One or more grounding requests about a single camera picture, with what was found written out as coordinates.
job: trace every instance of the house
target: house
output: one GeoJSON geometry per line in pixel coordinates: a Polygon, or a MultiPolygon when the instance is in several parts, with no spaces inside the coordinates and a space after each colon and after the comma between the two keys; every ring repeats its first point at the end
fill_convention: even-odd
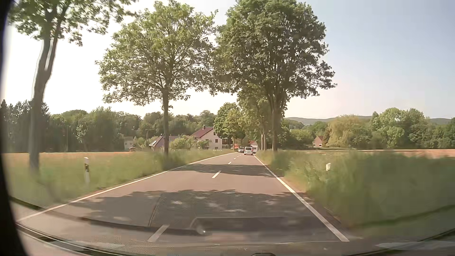
{"type": "Polygon", "coordinates": [[[202,126],[201,129],[197,130],[191,136],[193,136],[197,142],[202,140],[212,141],[208,146],[209,149],[222,149],[228,147],[227,145],[228,139],[226,138],[221,139],[220,137],[218,137],[213,127],[204,125],[202,126]]]}
{"type": "MultiPolygon", "coordinates": [[[[169,144],[177,138],[180,138],[181,136],[169,136],[169,144]]],[[[151,147],[153,150],[157,150],[159,148],[164,147],[164,136],[161,135],[158,138],[155,139],[152,143],[150,143],[149,147],[151,147]]]]}
{"type": "Polygon", "coordinates": [[[134,145],[134,137],[123,137],[123,146],[125,151],[129,151],[130,148],[134,145]]]}
{"type": "Polygon", "coordinates": [[[316,136],[316,138],[313,141],[313,147],[322,148],[323,141],[324,141],[324,136],[316,136]]]}

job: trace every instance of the tall grass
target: tall grass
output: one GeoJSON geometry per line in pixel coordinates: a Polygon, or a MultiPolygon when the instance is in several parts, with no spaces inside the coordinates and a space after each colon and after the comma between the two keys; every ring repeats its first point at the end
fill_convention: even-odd
{"type": "Polygon", "coordinates": [[[451,158],[292,150],[259,152],[258,157],[349,226],[425,219],[455,206],[451,158]],[[330,171],[325,170],[327,163],[330,171]]]}
{"type": "Polygon", "coordinates": [[[28,154],[3,154],[9,194],[47,207],[90,192],[159,173],[231,150],[161,152],[41,153],[39,180],[29,172],[28,154]],[[90,160],[90,184],[84,182],[84,157],[90,160]]]}

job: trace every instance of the road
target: road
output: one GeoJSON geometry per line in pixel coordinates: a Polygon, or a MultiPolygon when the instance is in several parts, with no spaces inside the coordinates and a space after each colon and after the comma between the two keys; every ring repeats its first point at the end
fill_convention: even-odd
{"type": "Polygon", "coordinates": [[[34,230],[141,254],[189,246],[348,241],[290,189],[255,156],[233,153],[46,212],[25,212],[18,205],[15,212],[19,224],[34,230]]]}

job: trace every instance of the red roof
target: red roof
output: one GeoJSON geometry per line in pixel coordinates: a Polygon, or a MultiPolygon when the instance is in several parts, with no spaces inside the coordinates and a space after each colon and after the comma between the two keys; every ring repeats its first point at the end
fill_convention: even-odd
{"type": "Polygon", "coordinates": [[[213,131],[213,127],[203,127],[201,129],[197,130],[191,136],[193,136],[195,138],[201,138],[202,136],[204,136],[205,134],[207,134],[210,131],[213,131]]]}

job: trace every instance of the tree trunk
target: tree trunk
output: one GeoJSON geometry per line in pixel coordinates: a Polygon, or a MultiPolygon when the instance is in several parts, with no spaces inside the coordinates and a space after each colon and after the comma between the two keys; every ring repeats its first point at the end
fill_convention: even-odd
{"type": "Polygon", "coordinates": [[[262,131],[261,133],[261,149],[262,150],[267,150],[267,142],[265,140],[265,132],[262,131]]]}
{"type": "MultiPolygon", "coordinates": [[[[62,15],[65,14],[66,9],[64,7],[62,15]]],[[[40,152],[39,152],[39,124],[42,119],[42,104],[44,99],[44,90],[46,88],[47,81],[52,74],[52,68],[54,66],[54,60],[56,56],[58,36],[60,34],[61,28],[60,24],[62,19],[59,19],[56,26],[56,31],[54,38],[51,38],[51,26],[46,26],[43,28],[43,33],[45,35],[43,39],[43,48],[40,55],[40,60],[38,62],[38,68],[35,76],[35,86],[33,93],[33,102],[31,106],[31,115],[30,115],[30,131],[29,131],[29,164],[30,172],[34,175],[39,174],[40,170],[40,152]]]]}
{"type": "Polygon", "coordinates": [[[169,154],[169,95],[163,94],[164,155],[169,154]]]}
{"type": "Polygon", "coordinates": [[[273,151],[278,151],[278,129],[279,129],[279,124],[278,121],[280,118],[280,113],[279,109],[277,109],[277,106],[275,105],[273,110],[272,110],[272,150],[273,151]]]}
{"type": "Polygon", "coordinates": [[[38,66],[38,71],[35,78],[35,86],[33,92],[33,100],[31,102],[30,110],[30,130],[29,130],[29,164],[30,172],[37,175],[40,170],[40,152],[39,152],[39,124],[42,119],[41,107],[43,104],[44,89],[49,79],[45,80],[43,77],[45,73],[45,67],[41,65],[41,60],[38,66]]]}

